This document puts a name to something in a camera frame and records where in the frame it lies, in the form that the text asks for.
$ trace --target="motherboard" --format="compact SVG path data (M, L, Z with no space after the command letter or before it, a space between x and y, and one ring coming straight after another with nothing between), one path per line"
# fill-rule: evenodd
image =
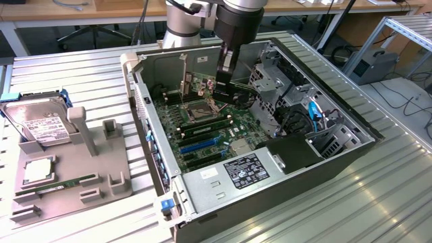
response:
M157 112L183 173L251 152L270 136L249 109L213 99L215 77L191 73L189 94L163 93Z

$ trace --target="metal rack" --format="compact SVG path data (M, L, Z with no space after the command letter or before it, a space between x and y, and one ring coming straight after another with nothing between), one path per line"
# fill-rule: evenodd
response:
M432 16L430 15L415 15L415 16L386 16L378 27L375 28L370 38L367 39L365 46L362 47L358 54L350 59L343 72L347 76L353 73L355 67L358 66L362 57L370 47L373 46L375 39L381 35L385 27L390 27L395 32L405 35L409 39L423 46L429 53L423 56L419 62L414 65L409 76L417 71L429 57L432 55Z

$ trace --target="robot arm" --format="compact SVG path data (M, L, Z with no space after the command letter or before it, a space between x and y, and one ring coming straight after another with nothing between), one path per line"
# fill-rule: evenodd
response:
M267 0L225 0L218 6L215 33L223 39L217 74L214 98L241 108L255 101L257 91L249 85L231 82L243 44L251 43L258 34Z
M209 18L213 4L218 4L214 31L225 41L214 98L247 108L254 103L257 91L245 84L231 82L231 79L237 69L241 47L257 38L267 0L203 0L190 1L185 5L181 5L175 0L167 0L169 31L165 48L201 44L202 19L195 16Z

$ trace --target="office chair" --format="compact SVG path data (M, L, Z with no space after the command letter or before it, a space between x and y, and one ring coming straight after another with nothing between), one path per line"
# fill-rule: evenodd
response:
M299 24L301 24L299 25L299 31L303 30L305 23L309 21L309 16L307 15L303 15L303 17L299 18L299 19L294 18L293 20L289 19L287 16L278 16L277 19L273 21L273 25L277 25L278 24L278 20L281 18L286 18L290 22L293 22L293 20L298 20L299 21Z
M98 49L98 41L97 38L99 37L98 33L103 32L107 34L111 34L122 39L126 39L129 41L129 45L131 44L131 37L127 36L126 34L122 34L121 32L118 32L118 30L121 29L119 24L115 24L115 30L107 29L103 27L105 25L89 25L85 28L81 28L79 25L75 26L75 31L69 34L67 36L62 37L58 39L58 44L59 44L59 48L62 50L67 50L69 49L69 45L66 44L66 41L69 41L70 39L73 39L74 37L87 33L87 32L93 32L94 33L94 48Z

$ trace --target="power supply label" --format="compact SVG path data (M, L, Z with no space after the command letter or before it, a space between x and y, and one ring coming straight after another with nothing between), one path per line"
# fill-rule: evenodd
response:
M27 120L23 123L41 143L70 137L69 130L59 116L38 120Z
M255 153L226 163L225 166L238 189L271 177Z

